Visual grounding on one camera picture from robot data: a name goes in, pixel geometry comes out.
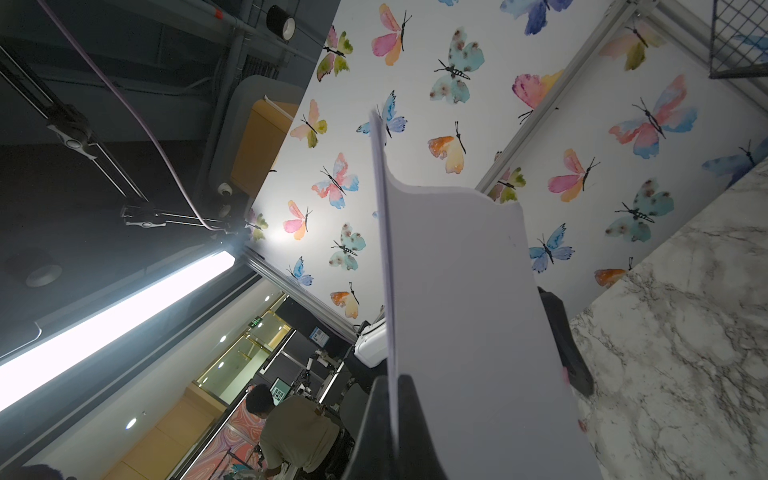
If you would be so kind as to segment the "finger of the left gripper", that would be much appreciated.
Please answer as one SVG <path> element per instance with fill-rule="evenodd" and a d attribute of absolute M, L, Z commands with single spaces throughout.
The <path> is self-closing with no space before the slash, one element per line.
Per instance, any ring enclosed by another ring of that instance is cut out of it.
<path fill-rule="evenodd" d="M 538 292 L 570 385 L 584 397 L 592 396 L 594 380 L 573 339 L 564 303 L 555 294 L 541 287 Z"/>

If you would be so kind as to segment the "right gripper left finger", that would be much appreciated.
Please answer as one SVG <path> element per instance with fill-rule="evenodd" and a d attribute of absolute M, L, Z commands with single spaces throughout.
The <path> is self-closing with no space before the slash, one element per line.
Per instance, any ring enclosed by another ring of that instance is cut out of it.
<path fill-rule="evenodd" d="M 344 480 L 393 478 L 393 440 L 388 379 L 378 377 L 363 416 L 361 429 L 347 464 Z"/>

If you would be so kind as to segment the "plain text document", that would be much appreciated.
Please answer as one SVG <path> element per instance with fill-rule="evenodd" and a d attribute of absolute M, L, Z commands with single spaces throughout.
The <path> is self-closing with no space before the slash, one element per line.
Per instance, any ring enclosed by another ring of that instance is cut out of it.
<path fill-rule="evenodd" d="M 398 378 L 413 378 L 447 479 L 597 479 L 601 472 L 529 264 L 524 216 L 461 187 L 389 171 L 372 115 L 393 478 Z"/>

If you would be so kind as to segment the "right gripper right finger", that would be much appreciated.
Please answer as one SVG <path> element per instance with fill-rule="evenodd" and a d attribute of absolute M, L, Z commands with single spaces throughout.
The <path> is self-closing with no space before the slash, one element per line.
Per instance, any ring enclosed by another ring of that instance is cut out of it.
<path fill-rule="evenodd" d="M 413 378 L 398 378 L 398 468 L 405 480 L 446 480 Z"/>

